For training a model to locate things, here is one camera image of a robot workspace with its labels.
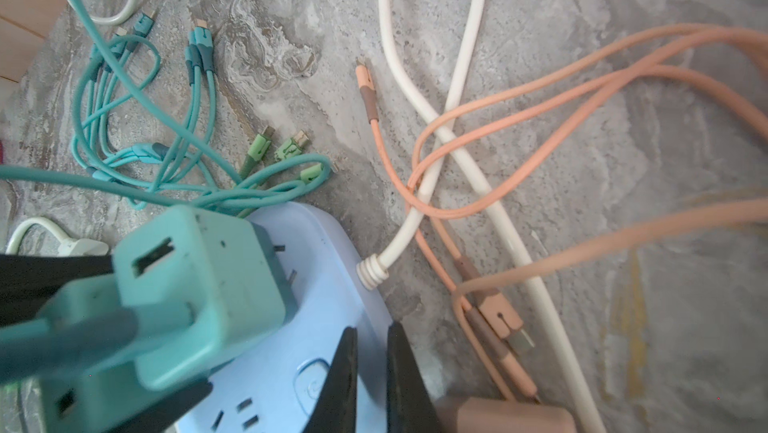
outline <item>peach charging cable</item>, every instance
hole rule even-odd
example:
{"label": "peach charging cable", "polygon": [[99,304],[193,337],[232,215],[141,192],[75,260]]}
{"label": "peach charging cable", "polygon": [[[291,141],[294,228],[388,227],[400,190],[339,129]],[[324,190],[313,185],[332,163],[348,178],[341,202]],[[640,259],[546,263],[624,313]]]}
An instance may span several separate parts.
{"label": "peach charging cable", "polygon": [[[615,73],[602,76],[597,80],[586,82],[585,84],[570,90],[569,92],[562,93],[556,96],[550,101],[544,102],[541,105],[534,106],[523,112],[511,115],[503,120],[493,122],[475,131],[460,136],[451,142],[441,146],[431,155],[427,156],[423,161],[419,161],[420,151],[426,138],[435,132],[443,124],[455,120],[457,117],[466,114],[468,112],[476,111],[485,106],[495,104],[516,96],[525,94],[526,92],[532,92],[538,90],[544,86],[552,84],[566,76],[569,76],[577,71],[584,69],[590,64],[594,64],[602,58],[615,53],[625,47],[638,44],[640,42],[653,39],[660,36],[684,34],[683,38],[675,40],[666,46],[661,47],[654,53],[646,56],[638,63],[630,66],[626,70],[621,70]],[[398,191],[403,195],[410,206],[418,208],[420,211],[429,215],[431,219],[443,218],[462,218],[467,217],[476,212],[482,211],[488,205],[498,201],[509,191],[512,191],[520,182],[525,179],[531,172],[543,162],[544,159],[554,149],[561,144],[568,135],[578,127],[593,111],[595,111],[600,105],[605,102],[612,94],[619,91],[619,89],[633,79],[640,76],[661,76],[670,79],[677,79],[686,81],[698,89],[708,92],[715,100],[721,102],[725,106],[731,108],[739,117],[748,122],[756,131],[768,140],[768,118],[754,105],[749,103],[743,97],[733,92],[730,88],[723,83],[713,80],[706,75],[696,73],[692,70],[685,68],[679,68],[676,66],[665,66],[659,63],[667,60],[668,58],[686,50],[690,47],[699,46],[702,44],[713,43],[716,41],[723,41],[728,44],[732,44],[740,48],[747,56],[749,56],[755,65],[758,67],[763,76],[768,76],[768,36],[752,30],[744,30],[741,28],[724,28],[719,26],[708,26],[701,24],[680,24],[672,26],[662,26],[660,28],[654,28],[652,30],[645,31],[640,34],[629,36],[624,40],[621,40],[615,44],[609,45],[602,50],[586,56],[584,59],[567,66],[562,70],[552,73],[549,76],[531,82],[529,84],[512,88],[505,92],[498,93],[493,96],[489,96],[482,100],[476,100],[474,102],[467,103],[464,106],[447,112],[445,115],[438,118],[436,121],[430,123],[418,138],[416,148],[413,154],[414,172],[411,178],[408,180],[408,186],[404,185],[402,181],[396,175],[394,168],[392,167],[389,157],[387,156],[386,149],[384,147],[381,132],[379,130],[378,116],[374,110],[373,114],[370,110],[370,102],[366,101],[366,110],[369,113],[369,120],[373,131],[374,139],[376,140],[377,149],[379,155],[382,158],[384,167],[390,176],[390,179],[395,184]],[[463,147],[471,141],[477,140],[492,132],[499,131],[505,127],[512,126],[518,122],[529,120],[543,112],[550,111],[557,106],[561,106],[565,102],[573,100],[579,96],[583,96],[587,92],[598,90],[590,100],[585,102],[577,111],[558,128],[555,134],[529,159],[522,168],[520,168],[510,179],[506,180],[500,187],[495,188],[487,196],[482,197],[477,202],[474,202],[470,206],[456,209],[440,209],[433,206],[429,206],[423,202],[420,202],[418,198],[412,195],[413,189],[416,187],[418,179],[426,171],[426,169],[434,163],[437,159],[443,158],[453,150]],[[646,243],[653,241],[654,239],[661,238],[677,233],[684,233],[691,229],[704,228],[704,227],[717,227],[725,224],[744,223],[749,221],[759,221],[768,217],[768,199],[759,199],[746,202],[728,203],[718,206],[710,206],[706,208],[699,208],[692,210],[691,212],[680,213],[678,215],[668,216],[666,218],[655,220],[654,222],[648,222],[641,224],[637,227],[631,227],[622,230],[619,233],[615,233],[613,236],[603,236],[598,239],[587,242],[581,246],[569,249],[567,252],[563,252],[559,255],[550,257],[557,258],[560,263],[548,263],[549,259],[542,260],[540,262],[525,265],[517,269],[509,270],[505,273],[499,273],[497,275],[487,276],[481,279],[473,279],[467,281],[464,285],[453,288],[450,286],[450,281],[446,281],[443,278],[445,275],[448,280],[450,277],[445,272],[442,265],[439,265],[437,257],[432,254],[432,257],[427,254],[428,246],[424,241],[423,236],[417,233],[417,242],[419,246],[422,244],[422,251],[428,256],[433,268],[441,276],[446,286],[449,289],[453,289],[454,297],[454,313],[456,313],[457,320],[462,326],[462,329],[466,333],[468,339],[472,343],[472,346],[477,351],[483,364],[488,370],[494,382],[502,391],[505,397],[509,398],[511,392],[506,389],[506,385],[503,383],[498,371],[493,367],[493,363],[485,350],[482,349],[477,337],[469,327],[467,319],[464,317],[463,312],[467,311],[467,304],[464,295],[466,293],[477,292],[482,289],[491,287],[501,287],[512,283],[524,281],[542,274],[552,273],[557,268],[563,268],[568,265],[587,261],[589,259],[596,258],[600,254],[605,254],[609,251],[615,251],[622,248]],[[452,252],[452,255],[456,257],[454,253],[460,254],[458,248],[452,251],[456,245],[452,242],[446,242],[448,250]]]}
{"label": "peach charging cable", "polygon": [[[368,120],[378,120],[376,90],[373,86],[370,72],[360,60],[358,60],[358,66],[355,73],[357,76],[358,87],[360,88],[360,95],[366,106]],[[474,266],[470,266],[471,263],[469,260],[462,255],[461,250],[456,245],[456,242],[453,241],[453,238],[451,238],[442,223],[439,220],[436,220],[433,223],[433,226],[455,262],[462,265],[465,271],[474,269]],[[446,286],[447,290],[449,292],[455,291],[456,284],[427,244],[421,229],[417,230],[414,238],[416,239],[416,244],[426,257],[427,262],[432,266],[432,269]],[[475,278],[479,277],[479,274],[475,273],[471,276]],[[461,307],[463,314],[466,315],[468,321],[472,323],[472,327],[480,333],[485,343],[492,349],[492,351],[494,351],[497,362],[506,371],[508,377],[514,382],[518,390],[520,390],[520,392],[527,398],[538,401],[538,390],[535,383],[513,356],[509,347],[502,341],[502,339],[506,339],[511,335],[527,336],[527,334],[522,331],[522,319],[520,319],[518,313],[514,311],[507,299],[504,298],[497,289],[491,289],[490,294],[483,295],[480,304],[481,308],[485,306],[486,311],[479,313],[466,298],[462,298]],[[484,366],[492,378],[502,378],[493,363]],[[497,386],[504,393],[505,397],[514,399],[513,393],[509,390],[503,379],[497,383]]]}

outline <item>brown connector sleeve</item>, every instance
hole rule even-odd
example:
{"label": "brown connector sleeve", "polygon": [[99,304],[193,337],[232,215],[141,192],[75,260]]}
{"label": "brown connector sleeve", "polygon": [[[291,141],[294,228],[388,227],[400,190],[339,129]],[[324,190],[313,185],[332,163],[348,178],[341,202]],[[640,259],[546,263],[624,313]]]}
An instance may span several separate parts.
{"label": "brown connector sleeve", "polygon": [[360,64],[355,69],[355,75],[357,76],[357,86],[360,87],[360,96],[362,96],[362,102],[366,105],[368,122],[373,120],[378,121],[379,110],[376,107],[376,89],[373,87],[371,73],[368,71],[368,68]]}
{"label": "brown connector sleeve", "polygon": [[467,317],[467,321],[472,325],[472,329],[483,339],[486,345],[491,347],[496,359],[501,360],[509,353],[509,348],[504,345],[502,340],[498,339],[498,336],[493,332],[488,323],[485,322],[480,312],[476,309],[470,309],[464,312]]}
{"label": "brown connector sleeve", "polygon": [[[454,259],[453,264],[465,281],[480,278],[475,265],[466,256]],[[475,301],[478,310],[499,338],[506,339],[523,327],[522,318],[498,289],[484,289],[475,293]]]}

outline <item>gray marble tile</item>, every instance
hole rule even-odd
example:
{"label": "gray marble tile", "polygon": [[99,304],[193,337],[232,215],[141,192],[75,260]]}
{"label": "gray marble tile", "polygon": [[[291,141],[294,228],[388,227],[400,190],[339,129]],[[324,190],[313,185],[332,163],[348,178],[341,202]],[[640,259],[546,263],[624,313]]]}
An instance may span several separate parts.
{"label": "gray marble tile", "polygon": [[[95,14],[112,14],[120,1],[85,0]],[[468,4],[392,0],[399,52],[436,108],[445,101]],[[277,129],[278,141],[307,131],[311,150],[330,156],[338,173],[306,201],[337,217],[361,255],[388,243],[404,218],[403,205],[379,164],[362,111],[353,73],[358,56],[372,68],[382,128],[403,178],[423,125],[386,68],[376,0],[143,0],[142,7],[158,8],[150,38],[164,59],[147,89],[150,97],[182,117],[188,101],[182,49],[192,18],[206,19],[215,34],[220,95],[214,147],[239,162],[266,124]],[[464,100],[536,79],[619,37],[673,22],[765,30],[768,6],[766,0],[487,0]],[[68,152],[72,91],[90,45],[77,18],[65,12],[0,116],[6,163],[80,172]],[[639,46],[543,92],[476,112],[457,130],[535,104],[647,51]],[[728,82],[762,110],[768,106],[764,83],[731,49],[708,46],[674,63]],[[146,53],[130,64],[135,77],[149,68]],[[573,109],[564,106],[469,150],[498,184]],[[171,138],[133,102],[114,114],[110,128],[118,145]],[[706,194],[765,191],[767,153],[744,124],[689,87],[643,80],[601,107],[504,205],[538,259],[680,210]],[[62,186],[3,183],[2,191],[7,228],[0,234],[24,217],[43,214],[73,235],[115,244],[160,211],[135,212],[112,196]],[[472,198],[448,161],[438,203],[456,207]],[[452,225],[481,272],[512,266],[484,216]],[[701,232],[545,279],[609,431],[768,428],[766,241],[764,226]],[[24,245],[28,253],[54,251],[53,241],[37,232]],[[381,291],[411,336],[430,392],[498,395],[452,317],[447,293],[416,248],[391,271]],[[571,407],[528,298],[515,288],[506,293],[538,342],[522,363],[547,402]]]}

